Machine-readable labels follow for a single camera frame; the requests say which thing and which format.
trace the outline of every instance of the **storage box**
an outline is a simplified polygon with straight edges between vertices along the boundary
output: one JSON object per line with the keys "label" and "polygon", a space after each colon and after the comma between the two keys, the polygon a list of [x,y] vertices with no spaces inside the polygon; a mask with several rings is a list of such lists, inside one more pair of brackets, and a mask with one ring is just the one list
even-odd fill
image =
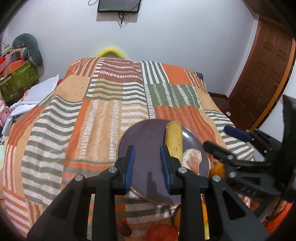
{"label": "storage box", "polygon": [[13,62],[11,64],[9,64],[6,69],[4,70],[4,76],[7,77],[9,76],[9,74],[11,74],[13,71],[15,71],[17,68],[19,68],[20,66],[22,66],[25,63],[25,61],[23,59]]}
{"label": "storage box", "polygon": [[22,98],[24,92],[31,87],[36,79],[38,79],[38,74],[35,67],[30,61],[26,61],[0,81],[1,98],[6,102]]}

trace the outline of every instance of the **door frame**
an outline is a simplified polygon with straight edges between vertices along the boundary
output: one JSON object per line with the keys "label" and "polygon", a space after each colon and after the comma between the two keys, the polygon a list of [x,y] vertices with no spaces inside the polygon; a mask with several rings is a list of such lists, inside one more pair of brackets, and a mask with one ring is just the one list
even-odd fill
{"label": "door frame", "polygon": [[[262,25],[262,20],[263,21],[269,21],[275,25],[277,25],[278,27],[282,28],[283,30],[285,30],[285,32],[287,32],[289,34],[289,32],[287,31],[287,29],[285,28],[284,25],[272,20],[272,19],[269,19],[267,17],[262,17],[260,16],[259,17],[259,21],[258,21],[258,26],[257,26],[257,30],[256,30],[256,34],[255,34],[255,38],[254,38],[254,42],[253,42],[253,45],[252,45],[252,48],[251,48],[251,51],[250,51],[250,54],[249,54],[249,57],[246,61],[246,64],[244,66],[244,69],[237,81],[237,83],[235,84],[235,87],[233,88],[229,98],[228,98],[228,103],[230,103],[231,99],[233,98],[235,92],[237,91],[238,87],[239,87],[239,84],[241,83],[241,81],[243,80],[246,72],[247,72],[247,68],[251,62],[251,59],[253,57],[253,54],[254,54],[254,51],[255,51],[255,47],[257,45],[257,42],[258,42],[258,37],[259,37],[259,34],[260,34],[260,30],[261,30],[261,25]],[[276,102],[276,100],[278,99],[279,95],[281,94],[282,90],[283,90],[283,87],[286,85],[286,82],[288,81],[288,75],[290,73],[290,70],[291,70],[291,67],[292,67],[292,64],[293,64],[293,59],[294,59],[294,55],[295,55],[295,48],[296,48],[296,41],[294,39],[292,39],[292,47],[291,47],[291,52],[290,52],[290,56],[289,56],[289,60],[288,60],[288,63],[287,63],[287,67],[286,67],[286,70],[284,72],[284,75],[281,79],[281,82],[279,84],[279,87],[277,88],[276,92],[274,93],[272,99],[270,100],[269,104],[267,105],[267,107],[264,109],[264,111],[262,112],[262,114],[259,116],[259,118],[255,121],[255,123],[250,127],[250,130],[254,130],[255,128],[258,127],[258,125],[262,122],[262,120],[268,115],[269,111],[271,110],[271,108],[273,107],[274,103]]]}

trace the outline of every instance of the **red box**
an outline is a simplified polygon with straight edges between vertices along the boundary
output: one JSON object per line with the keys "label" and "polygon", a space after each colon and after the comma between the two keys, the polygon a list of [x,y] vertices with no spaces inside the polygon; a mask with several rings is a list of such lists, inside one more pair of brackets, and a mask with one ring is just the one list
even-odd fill
{"label": "red box", "polygon": [[6,58],[5,61],[0,64],[0,76],[3,74],[5,68],[10,64],[10,56],[9,58]]}
{"label": "red box", "polygon": [[24,64],[24,60],[21,59],[19,61],[16,61],[14,63],[9,64],[6,69],[4,70],[4,76],[7,77],[10,73],[15,71],[18,67],[22,66]]}

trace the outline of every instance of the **floor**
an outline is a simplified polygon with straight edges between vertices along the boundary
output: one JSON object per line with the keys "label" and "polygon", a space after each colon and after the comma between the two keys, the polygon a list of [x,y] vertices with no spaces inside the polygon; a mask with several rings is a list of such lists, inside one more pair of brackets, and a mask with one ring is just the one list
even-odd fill
{"label": "floor", "polygon": [[228,116],[226,114],[226,112],[229,112],[230,114],[232,112],[231,107],[226,99],[224,99],[223,97],[216,97],[216,96],[211,96],[211,97],[215,102],[215,104],[217,105],[217,107],[223,112],[223,114],[225,114],[232,121],[232,123],[235,125],[236,128],[244,129],[244,127],[242,126],[239,120],[237,120],[233,115]]}

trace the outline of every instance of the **stuffed toy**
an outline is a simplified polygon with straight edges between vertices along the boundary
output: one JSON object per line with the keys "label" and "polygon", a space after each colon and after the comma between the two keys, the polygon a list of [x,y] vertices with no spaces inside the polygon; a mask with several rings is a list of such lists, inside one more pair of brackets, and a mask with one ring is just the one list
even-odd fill
{"label": "stuffed toy", "polygon": [[12,43],[12,49],[20,51],[20,58],[28,58],[31,63],[37,67],[41,67],[43,59],[38,48],[38,43],[35,37],[31,34],[21,34],[15,38]]}
{"label": "stuffed toy", "polygon": [[10,113],[11,111],[9,107],[6,106],[5,101],[0,99],[0,127],[4,127]]}

